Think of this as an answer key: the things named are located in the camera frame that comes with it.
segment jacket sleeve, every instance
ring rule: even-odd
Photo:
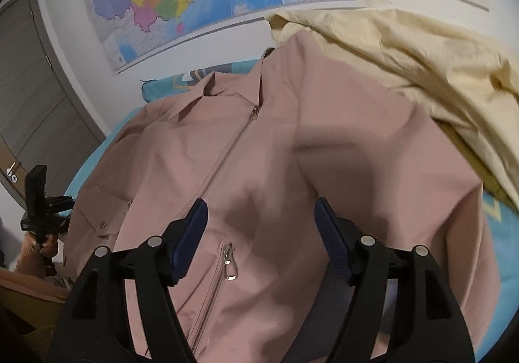
[[[305,177],[386,246],[430,248],[478,346],[500,290],[481,181],[422,109],[295,37],[286,78],[303,79],[294,148]]]
[[[106,148],[103,155],[105,155],[112,147],[119,142],[122,138],[130,135],[137,135],[142,133],[142,131],[157,120],[162,112],[163,105],[165,102],[165,98],[161,100],[157,100],[154,102],[150,102],[149,104],[142,107],[141,111],[139,111],[128,123],[126,123],[115,139],[110,143],[108,148]]]

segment gray door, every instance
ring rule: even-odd
[[[62,195],[99,141],[50,66],[30,0],[0,13],[0,34],[0,136],[25,171],[46,164],[47,194]]]

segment hand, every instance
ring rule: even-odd
[[[29,241],[30,245],[34,248],[37,248],[36,237],[33,233],[28,231],[25,234],[25,237]],[[43,243],[42,248],[40,249],[40,253],[46,258],[53,258],[58,254],[58,235],[57,234],[47,234],[45,243]]]

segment zipper pull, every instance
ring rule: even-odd
[[[229,243],[224,249],[224,277],[228,281],[238,278],[238,266],[234,260],[233,244]]]
[[[257,120],[258,119],[258,113],[260,112],[260,107],[258,105],[255,105],[252,109],[251,114],[248,116],[250,120]]]

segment door handle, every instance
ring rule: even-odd
[[[16,166],[17,166],[17,164],[16,164],[16,161],[15,161],[15,162],[12,163],[12,165],[7,170],[5,170],[5,175],[7,176],[7,178],[11,179],[12,183],[16,183],[18,181],[18,177],[16,176],[16,174],[12,173],[13,169]]]

